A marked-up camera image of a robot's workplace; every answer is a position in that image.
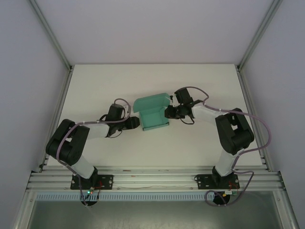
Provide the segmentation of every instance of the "green plastic box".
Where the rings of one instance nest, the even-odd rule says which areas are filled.
[[[133,112],[140,113],[140,121],[143,131],[168,126],[168,118],[164,111],[170,104],[170,96],[167,93],[155,94],[137,99],[133,104]]]

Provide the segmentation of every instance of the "green object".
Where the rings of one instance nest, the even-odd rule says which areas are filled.
[[[143,131],[169,125],[168,118],[164,116],[164,111],[169,104],[170,96],[167,93],[139,98],[134,102],[133,112],[140,113]]]

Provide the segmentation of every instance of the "white wall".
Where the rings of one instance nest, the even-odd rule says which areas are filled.
[[[283,1],[245,67],[258,114],[301,228],[305,228],[305,1]]]
[[[0,1],[0,227],[43,153],[66,69],[26,0]]]
[[[235,63],[272,0],[37,0],[77,63]]]

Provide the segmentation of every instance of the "black mounting plate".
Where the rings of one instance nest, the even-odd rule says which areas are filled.
[[[95,190],[112,190],[113,185],[113,175],[97,175],[97,187]],[[81,178],[81,188],[82,189],[90,189],[91,183],[90,180]],[[79,187],[79,179],[77,176],[72,176],[71,186],[72,190],[80,190]]]
[[[240,188],[238,176],[232,174],[228,178],[220,182],[219,185],[216,185],[212,179],[212,174],[198,174],[194,177],[194,180],[197,182],[198,189],[237,189]]]

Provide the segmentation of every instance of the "white panel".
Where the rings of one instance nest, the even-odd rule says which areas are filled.
[[[39,165],[66,69],[25,0],[0,1],[0,227]]]
[[[305,1],[283,1],[245,67],[259,115],[271,127],[270,146],[300,228],[305,228]]]
[[[197,86],[210,94],[208,104],[221,108],[239,107],[246,111],[233,64],[127,64],[76,65],[61,120],[91,121],[108,113],[116,98],[133,104],[137,98],[184,86]],[[194,99],[204,94],[190,89]],[[96,138],[86,142],[84,157],[95,166],[112,167],[199,167],[214,166],[223,150],[215,125],[195,120],[154,130],[126,130],[114,139]],[[240,158],[240,166],[259,166],[258,152]],[[48,165],[59,165],[51,158]]]
[[[272,0],[37,2],[72,64],[239,64]]]

